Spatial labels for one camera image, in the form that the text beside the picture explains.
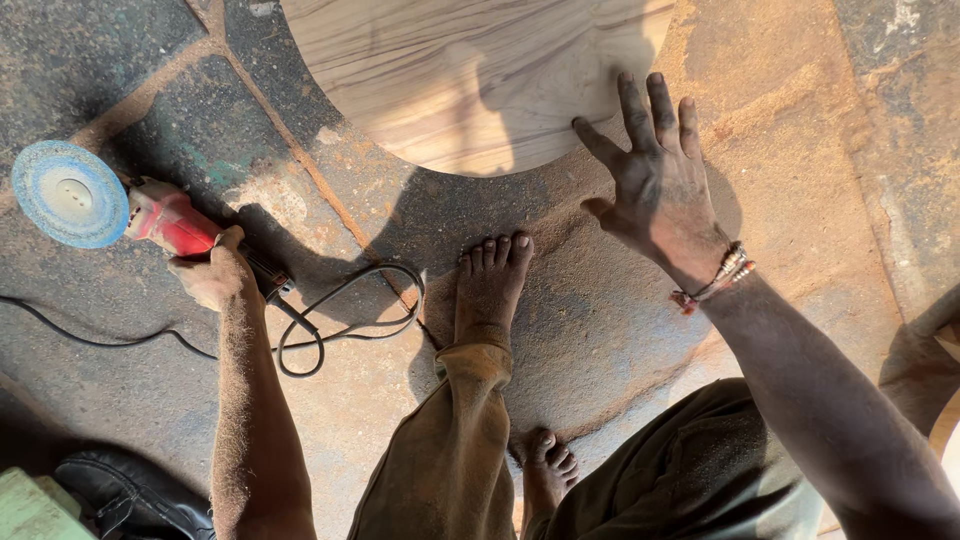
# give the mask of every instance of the person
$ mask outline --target person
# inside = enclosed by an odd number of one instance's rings
[[[573,120],[616,184],[614,202],[584,208],[696,297],[732,246],[710,204],[694,101],[674,112],[660,73],[646,79],[649,113],[633,75],[617,86],[629,152]],[[264,302],[236,250],[242,237],[228,229],[209,263],[171,261],[187,292],[221,313],[214,523],[222,540],[315,538]],[[349,538],[515,536],[502,390],[533,254],[533,238],[517,233],[461,259],[454,343],[437,352],[443,379],[397,427]],[[535,433],[523,464],[523,540],[810,538],[820,496],[851,539],[960,538],[960,503],[924,438],[757,272],[699,308],[743,379],[671,406],[579,483],[565,444]]]

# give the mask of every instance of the angle grinder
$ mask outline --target angle grinder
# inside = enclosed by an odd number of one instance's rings
[[[223,231],[219,225],[194,209],[187,194],[175,185],[145,176],[118,177],[103,161],[84,148],[63,141],[45,140],[24,148],[13,163],[12,184],[13,192],[24,213],[41,231],[77,248],[106,247],[125,235],[134,240],[152,240],[177,257],[203,260],[208,258],[217,235]],[[422,279],[402,266],[372,266],[300,312],[283,300],[283,297],[294,289],[294,282],[285,272],[243,242],[240,243],[238,251],[250,264],[257,288],[267,303],[279,307],[294,321],[275,348],[277,365],[280,371],[289,377],[306,378],[317,373],[324,364],[325,342],[338,339],[388,339],[406,331],[420,315],[424,290]],[[417,304],[406,316],[386,323],[353,326],[326,338],[321,337],[320,331],[306,319],[307,313],[359,279],[384,270],[405,274],[417,288]],[[98,345],[59,329],[35,309],[28,308],[28,311],[47,326],[55,328],[61,335]],[[387,335],[370,336],[352,332],[360,327],[400,324],[404,325],[403,328]],[[295,325],[300,325],[310,332],[315,341],[286,345],[286,338]],[[179,334],[176,336],[180,343],[191,350],[212,357],[186,344]],[[141,341],[145,342],[153,337],[156,337],[156,334]],[[284,349],[299,349],[313,343],[316,343],[319,349],[317,364],[309,371],[301,373],[287,369],[283,363]]]

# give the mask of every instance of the hand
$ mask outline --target hand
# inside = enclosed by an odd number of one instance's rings
[[[610,169],[616,202],[584,201],[600,228],[651,258],[689,294],[716,275],[730,240],[717,223],[700,154],[693,98],[680,101],[678,129],[660,73],[647,78],[653,129],[631,73],[617,77],[623,123],[633,144],[624,152],[584,118],[574,118],[577,136]]]
[[[237,252],[243,229],[234,225],[217,235],[209,262],[193,262],[179,257],[167,261],[167,269],[180,278],[186,293],[197,304],[222,312],[238,299],[265,304],[256,288],[256,280],[247,260]]]

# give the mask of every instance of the trouser leg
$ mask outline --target trouser leg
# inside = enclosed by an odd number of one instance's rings
[[[743,379],[671,406],[535,517],[531,539],[799,539],[822,500],[769,431]]]
[[[506,340],[437,353],[446,377],[400,423],[371,476],[350,538],[514,538],[514,484],[504,452]]]

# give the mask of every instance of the blue sanding disc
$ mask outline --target blue sanding disc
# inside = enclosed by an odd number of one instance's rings
[[[127,192],[113,171],[85,149],[44,140],[13,162],[13,193],[41,231],[77,248],[102,248],[123,235]]]

